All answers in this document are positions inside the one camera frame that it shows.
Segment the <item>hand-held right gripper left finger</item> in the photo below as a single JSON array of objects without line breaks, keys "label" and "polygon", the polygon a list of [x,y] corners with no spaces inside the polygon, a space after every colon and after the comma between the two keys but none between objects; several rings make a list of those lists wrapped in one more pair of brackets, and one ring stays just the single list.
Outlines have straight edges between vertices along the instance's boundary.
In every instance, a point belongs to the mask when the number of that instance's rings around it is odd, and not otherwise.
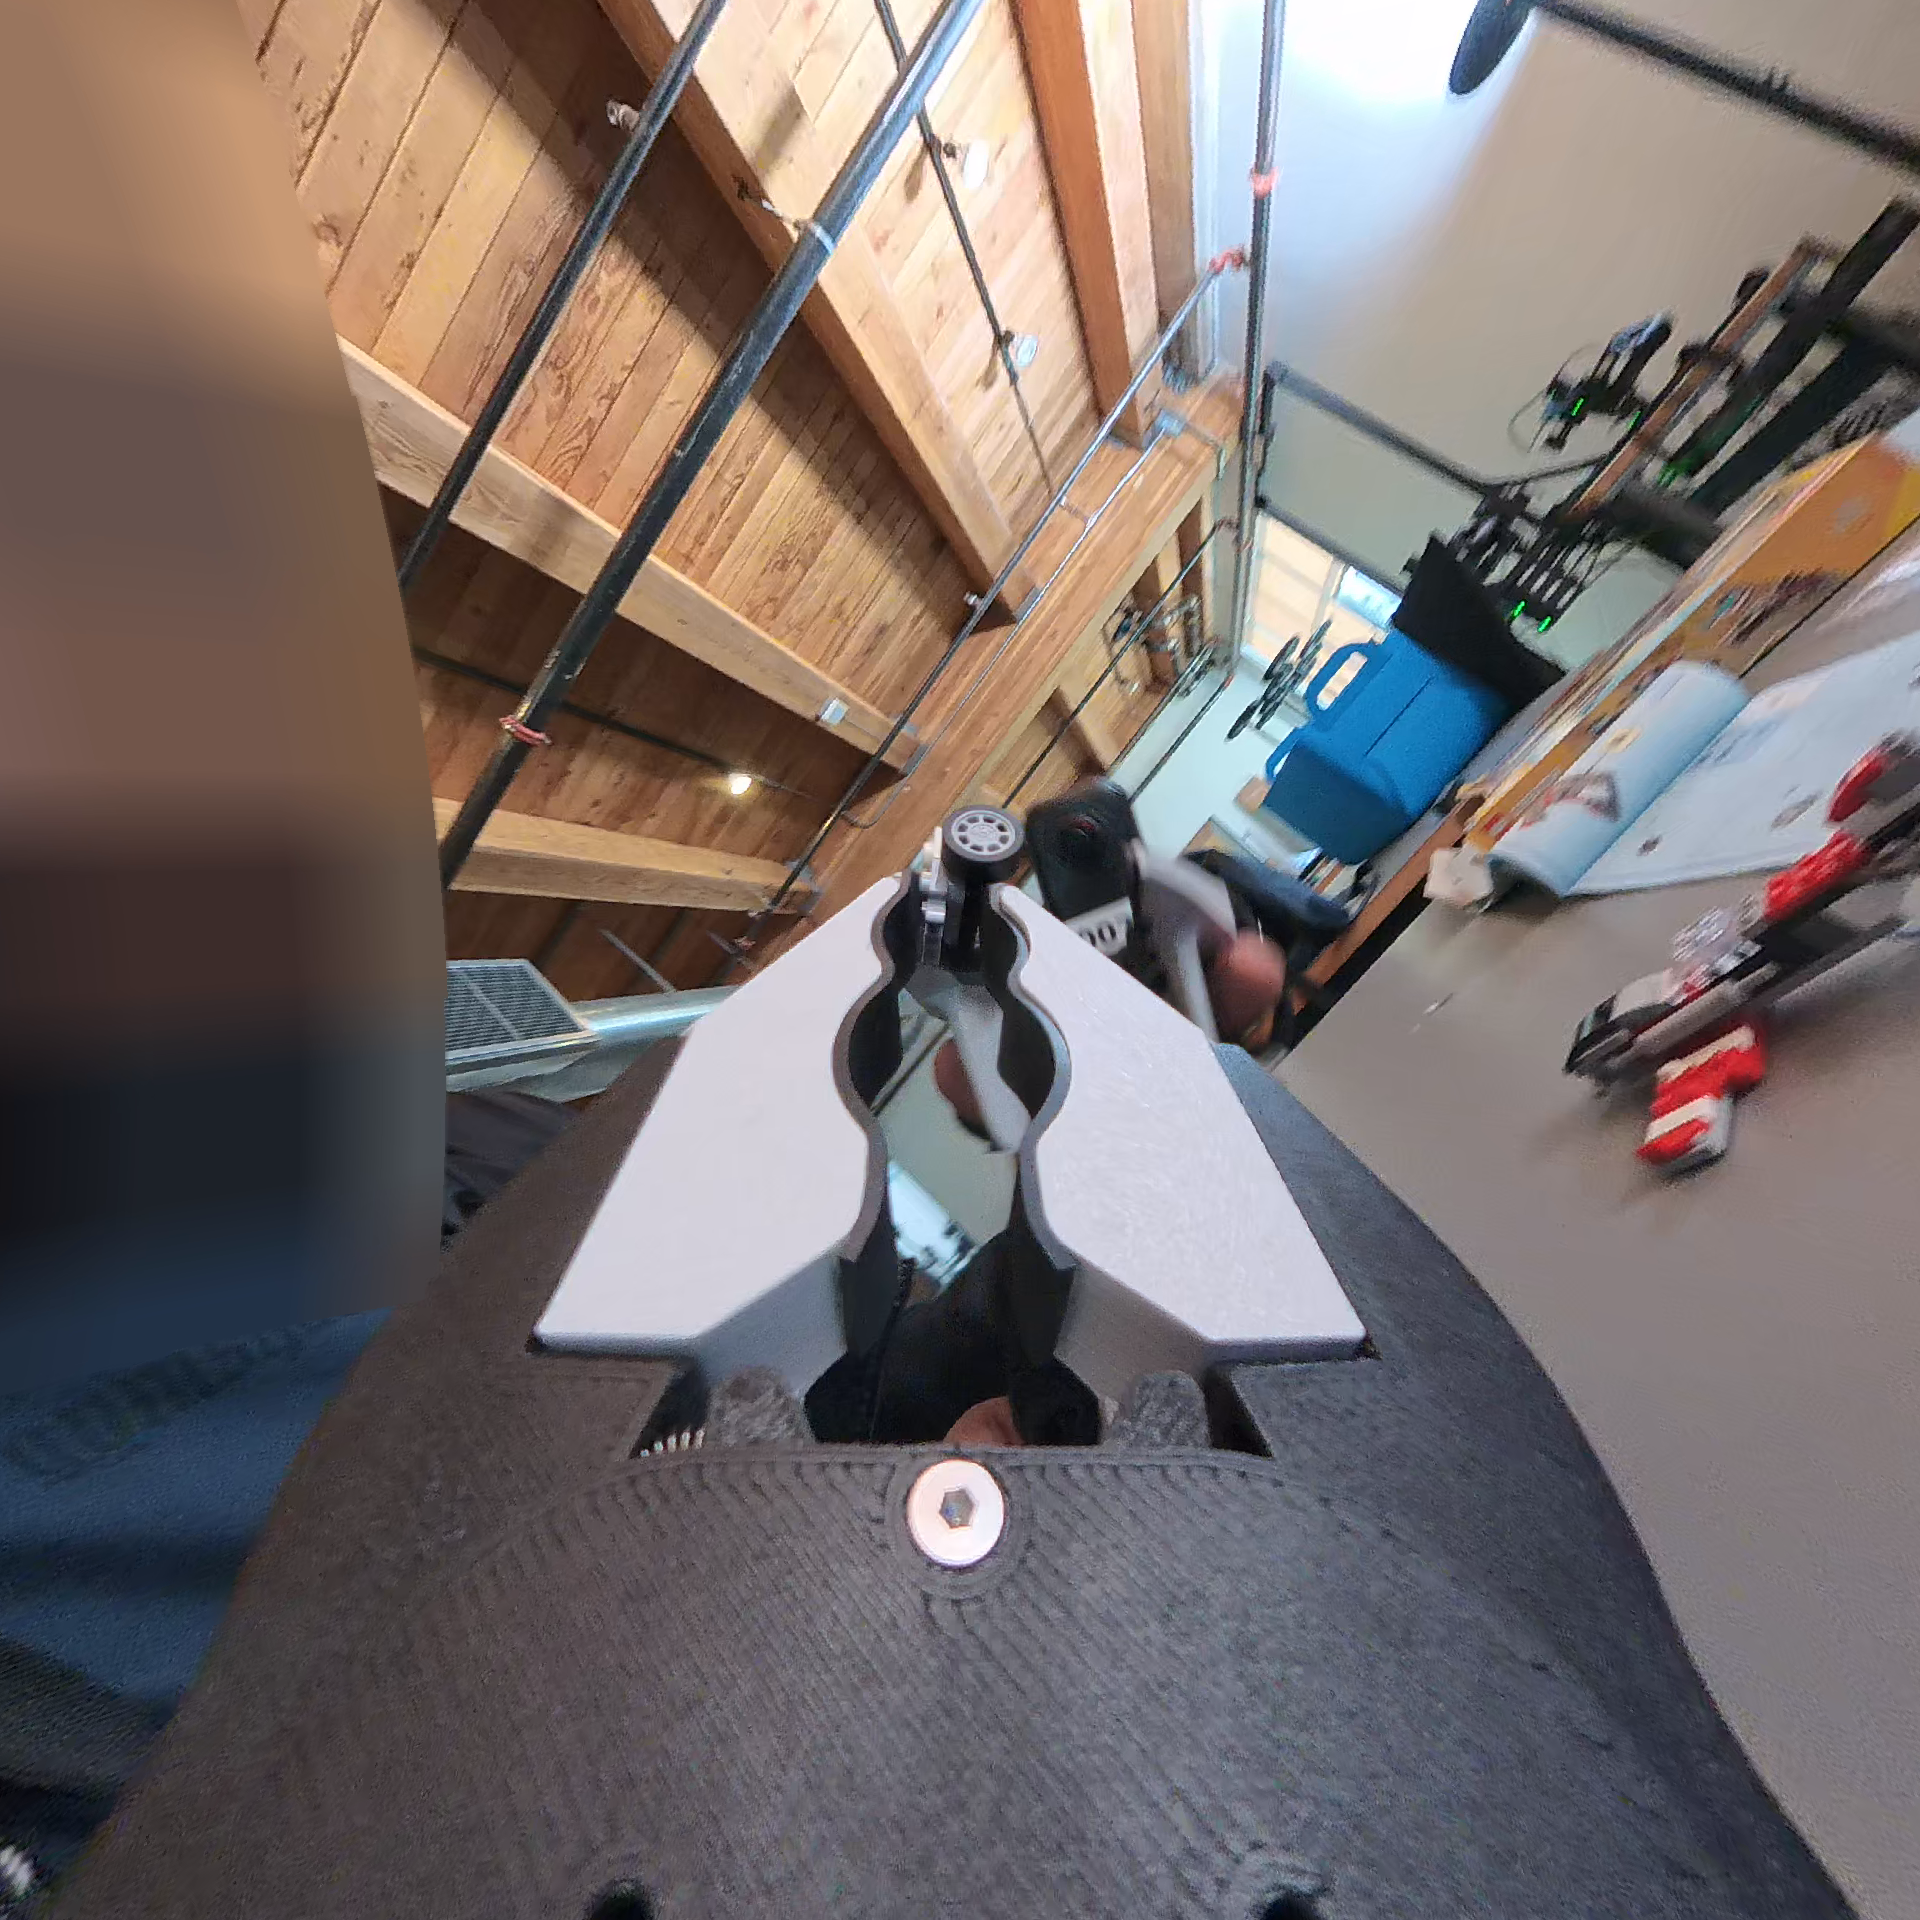
[{"label": "hand-held right gripper left finger", "polygon": [[874,1099],[920,933],[880,881],[705,1017],[534,1325],[542,1350],[771,1370],[808,1389],[901,1298]]}]

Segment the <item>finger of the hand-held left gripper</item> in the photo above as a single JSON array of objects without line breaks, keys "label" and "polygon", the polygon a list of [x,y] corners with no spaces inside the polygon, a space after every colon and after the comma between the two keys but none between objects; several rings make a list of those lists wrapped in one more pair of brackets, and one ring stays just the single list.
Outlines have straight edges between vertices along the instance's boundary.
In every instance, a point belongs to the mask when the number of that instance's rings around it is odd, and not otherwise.
[{"label": "finger of the hand-held left gripper", "polygon": [[968,1096],[956,1107],[996,1152],[1018,1152],[1045,1102],[1045,1022],[1021,995],[1009,1003],[988,991],[951,991],[942,1019]]}]

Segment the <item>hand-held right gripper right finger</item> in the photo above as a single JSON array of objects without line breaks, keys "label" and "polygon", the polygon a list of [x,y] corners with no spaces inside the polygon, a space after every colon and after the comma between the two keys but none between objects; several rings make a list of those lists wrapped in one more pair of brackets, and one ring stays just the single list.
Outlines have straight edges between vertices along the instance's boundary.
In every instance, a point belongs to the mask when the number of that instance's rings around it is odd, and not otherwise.
[{"label": "hand-held right gripper right finger", "polygon": [[1081,1381],[1345,1363],[1369,1333],[1203,1029],[1012,885],[990,908],[1021,1357]]}]

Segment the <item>small toy brick wheel assembly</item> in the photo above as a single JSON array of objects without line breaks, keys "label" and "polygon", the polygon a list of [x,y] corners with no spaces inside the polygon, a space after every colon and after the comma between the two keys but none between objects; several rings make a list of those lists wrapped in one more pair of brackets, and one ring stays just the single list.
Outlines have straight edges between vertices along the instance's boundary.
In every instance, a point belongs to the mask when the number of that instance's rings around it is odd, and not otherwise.
[{"label": "small toy brick wheel assembly", "polygon": [[1024,858],[1022,822],[993,805],[963,806],[936,827],[914,867],[913,952],[920,968],[981,971],[996,889],[1018,878]]}]

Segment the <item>red white toy brick model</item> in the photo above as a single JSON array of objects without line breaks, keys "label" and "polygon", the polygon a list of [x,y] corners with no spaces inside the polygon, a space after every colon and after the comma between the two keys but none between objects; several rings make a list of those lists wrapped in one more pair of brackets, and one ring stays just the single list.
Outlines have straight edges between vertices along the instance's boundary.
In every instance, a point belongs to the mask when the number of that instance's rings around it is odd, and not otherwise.
[{"label": "red white toy brick model", "polygon": [[1601,1092],[1645,1086],[1638,1161],[1677,1180],[1719,1165],[1738,1102],[1769,1070],[1773,1008],[1869,948],[1916,935],[1906,910],[1850,905],[1919,872],[1919,744],[1883,736],[1834,786],[1827,836],[1740,902],[1685,926],[1665,971],[1579,1025],[1562,1070]]}]

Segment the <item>pale blue instruction booklet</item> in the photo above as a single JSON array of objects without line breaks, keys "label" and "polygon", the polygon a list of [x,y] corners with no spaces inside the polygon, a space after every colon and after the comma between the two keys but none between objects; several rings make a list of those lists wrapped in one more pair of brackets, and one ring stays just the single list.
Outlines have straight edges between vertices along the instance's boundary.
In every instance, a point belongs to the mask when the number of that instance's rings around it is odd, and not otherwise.
[{"label": "pale blue instruction booklet", "polygon": [[1916,721],[1919,637],[1762,693],[1716,666],[1671,666],[1498,838],[1493,897],[1605,899],[1783,871],[1828,840],[1828,805],[1856,763]]}]

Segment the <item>person's left hand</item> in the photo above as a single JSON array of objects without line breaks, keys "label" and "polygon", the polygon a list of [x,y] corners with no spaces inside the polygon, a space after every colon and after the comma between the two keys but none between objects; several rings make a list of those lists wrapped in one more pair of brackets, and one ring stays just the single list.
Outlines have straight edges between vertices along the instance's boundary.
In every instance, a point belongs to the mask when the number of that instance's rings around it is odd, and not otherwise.
[{"label": "person's left hand", "polygon": [[1286,956],[1258,928],[1240,928],[1204,961],[1216,1034],[1247,1052],[1274,1043],[1288,988]]}]

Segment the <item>blue plastic crate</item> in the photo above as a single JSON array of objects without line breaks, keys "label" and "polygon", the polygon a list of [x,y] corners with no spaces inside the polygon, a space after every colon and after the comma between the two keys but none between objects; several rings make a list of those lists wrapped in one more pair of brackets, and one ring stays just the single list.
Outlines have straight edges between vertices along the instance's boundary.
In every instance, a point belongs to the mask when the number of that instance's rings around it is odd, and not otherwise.
[{"label": "blue plastic crate", "polygon": [[1500,689],[1397,627],[1339,647],[1303,700],[1303,725],[1268,758],[1260,811],[1354,868],[1419,825],[1517,714]]}]

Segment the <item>black equipment rack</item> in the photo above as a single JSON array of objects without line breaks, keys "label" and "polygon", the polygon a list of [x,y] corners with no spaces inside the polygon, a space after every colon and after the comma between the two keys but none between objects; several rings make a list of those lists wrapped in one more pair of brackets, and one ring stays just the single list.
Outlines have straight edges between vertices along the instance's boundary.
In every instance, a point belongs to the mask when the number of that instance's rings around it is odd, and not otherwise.
[{"label": "black equipment rack", "polygon": [[1916,312],[1872,301],[1916,255],[1914,199],[1849,244],[1796,243],[1740,276],[1714,325],[1661,310],[1575,356],[1537,396],[1549,465],[1477,492],[1452,575],[1521,640],[1544,640],[1620,561],[1698,562],[1766,485],[1881,430],[1916,399]]}]

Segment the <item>black ceiling pipe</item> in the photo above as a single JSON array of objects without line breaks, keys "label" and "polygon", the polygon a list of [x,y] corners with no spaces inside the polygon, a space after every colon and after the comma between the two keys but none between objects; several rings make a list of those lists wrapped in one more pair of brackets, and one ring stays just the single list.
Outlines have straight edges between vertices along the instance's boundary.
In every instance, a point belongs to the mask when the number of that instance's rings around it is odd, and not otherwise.
[{"label": "black ceiling pipe", "polygon": [[516,336],[506,361],[493,379],[493,389],[472,414],[448,466],[445,469],[439,490],[426,505],[425,517],[414,530],[411,545],[396,564],[396,587],[405,599],[413,595],[445,534],[453,526],[455,512],[469,492],[469,486],[483,469],[500,428],[509,420],[520,391],[541,366],[545,353],[555,341],[567,309],[578,291],[589,268],[607,246],[641,172],[652,157],[660,133],[669,126],[695,69],[708,47],[727,13],[724,2],[701,2],[682,37],[672,44],[663,63],[657,80],[649,87],[641,104],[609,102],[607,119],[614,133],[624,133],[624,144],[612,160],[605,181],[596,189],[586,213],[581,216],[559,265],[546,278],[541,301],[534,305],[528,321]]},{"label": "black ceiling pipe", "polygon": [[949,2],[939,9],[914,51],[901,60],[899,73],[863,130],[858,142],[831,181],[822,200],[800,227],[788,256],[772,276],[769,292],[740,326],[718,372],[666,453],[632,518],[612,545],[573,613],[561,639],[541,665],[536,681],[512,714],[500,721],[498,744],[484,773],[471,788],[440,836],[440,885],[451,893],[469,867],[471,854],[515,786],[527,758],[546,743],[546,722],[571,697],[578,677],[593,660],[612,619],[654,557],[670,521],[679,515],[727,426],[752,395],[774,351],[783,345],[849,237],[852,223],[874,189],[887,160],[914,123],[936,80],[983,6]]}]

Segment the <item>grey metal conduit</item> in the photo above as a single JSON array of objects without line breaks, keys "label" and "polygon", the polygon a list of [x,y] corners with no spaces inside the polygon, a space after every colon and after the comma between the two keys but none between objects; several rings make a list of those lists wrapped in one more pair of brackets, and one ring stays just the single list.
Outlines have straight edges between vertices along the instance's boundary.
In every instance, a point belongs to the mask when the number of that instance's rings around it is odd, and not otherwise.
[{"label": "grey metal conduit", "polygon": [[1260,5],[1260,88],[1256,111],[1256,139],[1251,167],[1251,237],[1247,244],[1247,323],[1242,351],[1242,418],[1239,435],[1239,474],[1234,499],[1234,552],[1229,601],[1229,622],[1224,630],[1227,684],[1232,686],[1239,672],[1240,651],[1247,633],[1247,619],[1252,590],[1252,564],[1258,521],[1258,479],[1265,462],[1262,428],[1262,364],[1268,276],[1274,228],[1274,195],[1278,189],[1281,160],[1281,109],[1283,109],[1283,73],[1284,73],[1284,26],[1286,5]]}]

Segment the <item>person's blue denim clothing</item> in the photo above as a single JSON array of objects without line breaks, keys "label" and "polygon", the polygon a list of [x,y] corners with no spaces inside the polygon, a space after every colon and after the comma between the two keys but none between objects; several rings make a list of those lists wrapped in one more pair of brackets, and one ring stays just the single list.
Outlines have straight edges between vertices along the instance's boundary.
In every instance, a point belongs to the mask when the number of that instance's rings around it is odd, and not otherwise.
[{"label": "person's blue denim clothing", "polygon": [[36,1916],[180,1709],[369,1310],[4,1397],[4,1916]]}]

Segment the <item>yellow cardboard toy box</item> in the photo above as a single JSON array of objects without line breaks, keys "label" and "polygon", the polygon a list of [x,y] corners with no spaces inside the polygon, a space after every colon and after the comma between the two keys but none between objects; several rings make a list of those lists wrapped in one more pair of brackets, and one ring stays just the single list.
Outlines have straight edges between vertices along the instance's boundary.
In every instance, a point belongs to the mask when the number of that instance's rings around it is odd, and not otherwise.
[{"label": "yellow cardboard toy box", "polygon": [[1464,842],[1488,854],[1549,785],[1674,665],[1744,679],[1919,517],[1919,418],[1766,485],[1702,561],[1580,666],[1544,718],[1479,780]]}]

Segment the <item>black boom pole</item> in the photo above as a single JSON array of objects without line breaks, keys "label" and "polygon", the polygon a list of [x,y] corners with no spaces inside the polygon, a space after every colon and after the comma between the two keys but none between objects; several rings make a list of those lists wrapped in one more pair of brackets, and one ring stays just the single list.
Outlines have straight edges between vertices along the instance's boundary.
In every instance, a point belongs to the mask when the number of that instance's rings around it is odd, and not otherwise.
[{"label": "black boom pole", "polygon": [[1579,37],[1651,63],[1802,130],[1818,133],[1908,177],[1919,175],[1919,134],[1881,114],[1816,94],[1781,69],[1734,60],[1698,41],[1656,29],[1620,9],[1595,2],[1479,2],[1460,30],[1448,71],[1448,93],[1471,99],[1517,51],[1528,24],[1551,18]]}]

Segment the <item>metal ventilation duct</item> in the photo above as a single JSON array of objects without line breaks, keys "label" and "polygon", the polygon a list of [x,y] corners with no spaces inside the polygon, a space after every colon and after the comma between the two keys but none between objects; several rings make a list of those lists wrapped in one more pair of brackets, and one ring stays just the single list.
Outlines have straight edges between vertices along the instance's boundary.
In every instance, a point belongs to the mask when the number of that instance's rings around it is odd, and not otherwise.
[{"label": "metal ventilation duct", "polygon": [[600,1092],[642,1052],[682,1040],[730,987],[573,1003],[528,961],[445,966],[445,1088],[486,1092],[561,1081]]}]

